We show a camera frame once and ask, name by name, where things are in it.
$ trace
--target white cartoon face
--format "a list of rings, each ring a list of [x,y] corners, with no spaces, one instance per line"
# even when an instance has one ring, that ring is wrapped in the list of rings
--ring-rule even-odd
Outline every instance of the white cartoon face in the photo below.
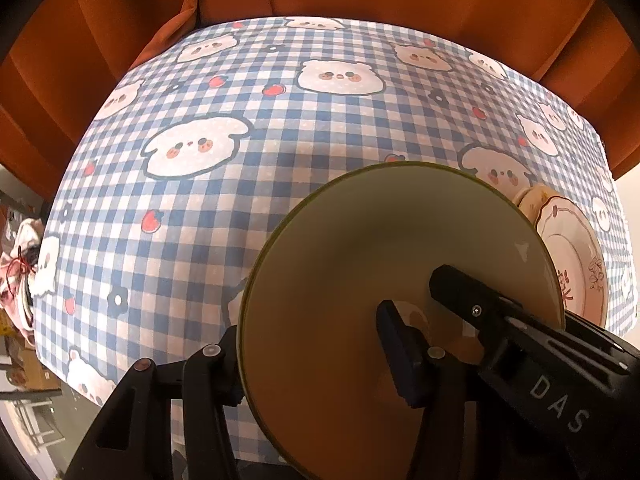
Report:
[[[533,146],[547,155],[556,156],[558,154],[556,145],[551,140],[551,137],[549,137],[549,134],[546,132],[545,127],[542,124],[532,121],[531,119],[527,119],[520,114],[516,115],[516,117],[520,121],[524,134]]]
[[[313,18],[311,16],[287,16],[285,20],[291,20],[286,23],[287,27],[295,28],[316,28],[317,30],[336,30],[344,28],[344,25],[338,20],[331,18]]]
[[[238,40],[236,40],[232,34],[225,34],[216,38],[207,38],[198,43],[186,45],[180,53],[180,56],[178,56],[177,62],[184,63],[186,61],[200,59],[201,57],[212,56],[237,44]]]
[[[115,383],[102,377],[89,363],[83,361],[77,350],[69,352],[68,366],[66,383],[91,402],[103,406],[115,389]]]
[[[394,45],[396,56],[403,63],[418,66],[420,68],[428,68],[430,70],[451,70],[451,65],[444,61],[438,54],[428,48],[419,46],[402,46]]]
[[[144,79],[140,79],[135,83],[124,85],[120,88],[116,88],[109,94],[107,100],[95,115],[96,120],[106,119],[112,115],[117,114],[120,110],[123,110],[129,106],[136,97],[138,97],[138,90],[140,86],[145,82]]]
[[[622,295],[626,298],[629,297],[631,292],[631,273],[629,268],[625,266],[625,270],[622,272],[622,280],[620,281],[620,287],[622,288]]]
[[[531,172],[511,155],[478,144],[465,146],[458,154],[460,169],[495,187],[509,200],[531,186]]]
[[[564,121],[558,114],[556,114],[551,106],[542,103],[538,103],[538,106],[545,115],[546,120],[549,121],[549,124],[551,124],[556,130],[563,132],[566,129],[566,124],[564,124]]]
[[[578,128],[582,129],[584,126],[582,117],[580,117],[580,115],[578,115],[569,105],[566,106],[566,112],[569,115],[569,118],[574,122],[574,124],[578,126]]]
[[[57,236],[47,236],[40,245],[38,256],[38,270],[33,279],[31,294],[43,296],[56,291],[56,271],[58,270],[58,255],[60,253],[60,239]]]
[[[474,65],[480,67],[489,75],[497,77],[498,79],[507,79],[507,74],[502,68],[502,65],[495,59],[483,56],[479,52],[471,51],[471,54],[469,54],[469,61]]]
[[[591,200],[591,209],[593,214],[596,215],[598,219],[598,225],[603,231],[609,231],[611,227],[611,223],[609,221],[609,211],[607,210],[607,206],[602,201],[600,197],[593,197]]]
[[[238,153],[240,137],[250,123],[228,116],[174,124],[156,133],[142,147],[144,172],[150,178],[187,178],[207,173]]]
[[[382,92],[385,84],[364,63],[311,59],[302,65],[298,86],[313,92],[340,95],[367,95]]]
[[[600,177],[600,181],[602,182],[602,187],[609,193],[613,191],[613,184],[611,182],[611,177],[608,175],[608,171],[600,166],[596,166],[596,172]]]

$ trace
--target plate rim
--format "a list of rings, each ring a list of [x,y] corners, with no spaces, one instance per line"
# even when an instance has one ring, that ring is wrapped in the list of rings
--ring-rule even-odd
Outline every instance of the plate rim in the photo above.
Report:
[[[587,234],[589,235],[589,238],[591,240],[591,244],[593,245],[593,247],[595,247],[596,252],[602,258],[602,265],[604,267],[604,283],[605,283],[605,286],[604,286],[604,293],[602,295],[602,309],[600,311],[600,322],[598,323],[598,326],[604,327],[604,325],[607,322],[607,312],[609,310],[609,279],[607,277],[607,266],[604,263],[604,253],[602,252],[602,247],[600,246],[600,242],[598,241],[598,237],[597,237],[595,231],[593,230],[593,226],[589,222],[589,219],[584,214],[582,209],[580,209],[580,206],[578,206],[577,203],[575,203],[573,200],[571,200],[571,199],[569,199],[569,198],[567,198],[565,196],[550,196],[548,198],[548,200],[546,200],[546,202],[540,208],[540,212],[538,213],[538,217],[536,218],[536,222],[534,224],[534,226],[536,228],[536,232],[538,233],[538,236],[540,236],[540,239],[542,240],[542,234],[540,234],[538,232],[538,223],[542,220],[542,212],[544,211],[545,207],[547,207],[549,205],[549,203],[555,198],[558,198],[560,200],[566,200],[567,202],[572,204],[580,212],[580,214],[586,220],[586,226],[584,224],[582,224],[582,222],[578,222],[578,223],[583,227],[583,229],[585,231],[587,231]]]
[[[291,209],[291,211],[289,211],[285,215],[285,217],[280,221],[280,223],[276,226],[276,228],[273,230],[273,232],[269,235],[269,237],[267,238],[267,241],[265,242],[265,244],[262,246],[262,249],[258,253],[258,256],[257,256],[257,258],[256,258],[256,260],[254,262],[254,265],[253,265],[253,267],[251,269],[251,272],[249,273],[249,277],[247,279],[246,286],[244,287],[244,292],[242,294],[242,301],[241,301],[241,304],[240,304],[240,312],[239,312],[239,316],[238,316],[238,332],[237,332],[238,336],[237,336],[237,339],[236,339],[236,355],[237,355],[237,358],[238,358],[238,372],[239,372],[239,375],[240,375],[240,381],[241,381],[241,384],[242,384],[242,390],[244,391],[244,396],[246,398],[247,405],[249,406],[249,409],[251,410],[251,413],[254,416],[254,419],[255,419],[256,423],[258,424],[258,427],[260,428],[260,430],[262,431],[264,436],[268,439],[270,444],[280,454],[280,456],[283,457],[286,460],[287,464],[293,466],[297,471],[301,472],[303,475],[305,475],[310,480],[322,480],[322,479],[320,477],[316,476],[315,474],[313,474],[311,471],[308,471],[303,465],[298,463],[298,461],[295,460],[289,454],[289,452],[287,452],[280,445],[279,441],[274,437],[273,433],[271,433],[271,431],[269,430],[268,425],[262,420],[262,417],[260,416],[260,413],[258,412],[257,406],[255,406],[255,402],[254,402],[252,396],[250,395],[249,388],[248,388],[248,385],[247,385],[247,380],[246,380],[246,377],[245,377],[244,365],[242,364],[243,355],[242,355],[242,352],[241,352],[242,341],[244,339],[243,326],[244,326],[244,318],[246,317],[246,310],[247,310],[246,309],[246,305],[248,303],[248,298],[251,295],[251,289],[254,286],[254,281],[255,281],[255,279],[257,277],[257,274],[258,274],[258,272],[260,270],[260,266],[263,264],[267,253],[269,252],[271,247],[274,245],[274,243],[276,242],[276,240],[278,239],[280,234],[287,227],[287,225],[289,225],[289,223],[300,213],[300,211],[302,211],[303,208],[305,208],[312,200],[314,200],[316,197],[318,197],[318,195],[320,195],[322,192],[325,192],[325,190],[329,189],[330,187],[334,186],[335,184],[338,184],[339,182],[341,182],[343,180],[346,180],[347,178],[351,178],[352,176],[355,176],[357,174],[367,173],[368,171],[381,170],[383,168],[389,168],[389,167],[394,167],[394,166],[398,166],[398,167],[415,166],[415,167],[421,167],[421,168],[431,168],[431,169],[434,169],[434,170],[449,171],[450,173],[457,174],[459,176],[462,176],[464,178],[467,178],[467,179],[471,180],[472,182],[475,182],[476,184],[479,184],[480,186],[485,187],[486,189],[491,191],[494,195],[500,197],[500,199],[503,200],[504,202],[506,202],[512,209],[517,211],[517,213],[522,218],[522,221],[527,226],[529,226],[529,228],[535,233],[536,238],[539,241],[540,247],[542,248],[543,256],[547,260],[547,263],[550,264],[553,269],[556,268],[556,266],[555,266],[555,264],[553,262],[553,259],[551,258],[551,254],[549,253],[548,249],[546,248],[546,245],[545,245],[543,239],[538,234],[538,231],[537,231],[535,225],[533,225],[529,221],[529,219],[524,215],[524,213],[520,209],[518,209],[518,206],[516,206],[511,200],[509,200],[502,193],[500,193],[497,189],[495,189],[494,187],[490,186],[489,184],[487,184],[483,180],[480,180],[479,178],[476,178],[473,175],[470,175],[470,174],[465,173],[463,171],[457,170],[456,168],[452,168],[450,166],[445,166],[443,164],[436,164],[434,162],[427,162],[427,161],[422,161],[422,160],[397,160],[397,161],[394,161],[394,162],[378,162],[378,163],[375,163],[375,164],[370,164],[368,166],[364,166],[362,168],[358,168],[357,170],[348,171],[346,173],[343,173],[342,175],[334,178],[333,180],[330,180],[329,182],[326,182],[325,184],[322,184],[322,186],[318,187],[318,189],[314,190],[313,192],[311,192],[310,194],[305,196],[300,202],[298,202],[298,204],[296,204],[293,207],[293,209]],[[560,290],[560,285],[557,282],[557,280],[556,280],[556,292],[558,293],[558,300],[559,300],[558,303],[561,305],[560,318],[561,318],[562,329],[564,329],[564,326],[565,326],[564,302],[562,301],[562,292]]]

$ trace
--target tablecloth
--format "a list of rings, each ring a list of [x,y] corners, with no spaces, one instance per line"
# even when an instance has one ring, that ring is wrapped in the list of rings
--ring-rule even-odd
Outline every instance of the tablecloth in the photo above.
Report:
[[[237,322],[287,212],[383,160],[468,171],[512,198],[543,182],[602,246],[607,327],[631,326],[636,276],[600,138],[565,102],[477,52],[407,28],[312,17],[203,28],[130,70],[68,165],[35,298],[41,361],[98,404],[134,361],[183,359]],[[238,458],[277,462],[247,405]],[[172,433],[181,440],[181,412]]]

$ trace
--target brown curtain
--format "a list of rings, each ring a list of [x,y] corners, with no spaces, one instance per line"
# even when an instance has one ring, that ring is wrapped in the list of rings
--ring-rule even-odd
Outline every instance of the brown curtain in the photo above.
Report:
[[[431,32],[565,99],[602,136],[614,176],[640,160],[640,59],[601,0],[46,0],[0,65],[0,163],[53,196],[111,89],[196,12],[202,25],[297,14]]]

